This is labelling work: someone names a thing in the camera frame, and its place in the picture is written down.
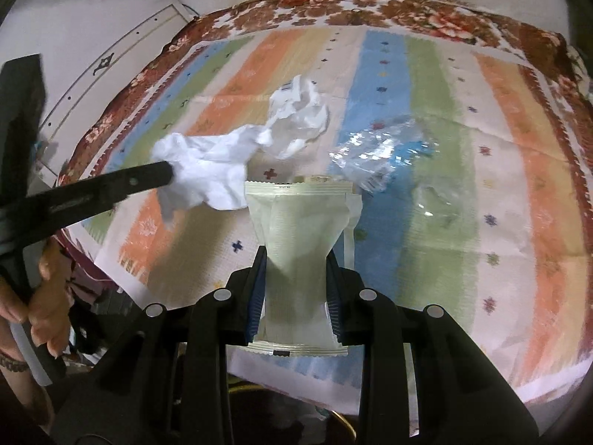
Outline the person's left hand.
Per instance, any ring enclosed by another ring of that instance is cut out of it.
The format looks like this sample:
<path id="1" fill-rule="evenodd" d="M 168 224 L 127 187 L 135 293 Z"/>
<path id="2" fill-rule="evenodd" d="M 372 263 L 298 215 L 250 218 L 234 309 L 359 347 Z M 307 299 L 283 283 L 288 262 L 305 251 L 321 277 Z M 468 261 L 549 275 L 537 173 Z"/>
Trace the person's left hand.
<path id="1" fill-rule="evenodd" d="M 11 360 L 24 362 L 11 333 L 11 323 L 30 323 L 34 346 L 46 345 L 54 357 L 59 357 L 68 344 L 70 298 L 67 280 L 72 274 L 72 264 L 54 238 L 45 244 L 38 271 L 41 282 L 28 304 L 24 304 L 1 279 L 1 354 Z"/>

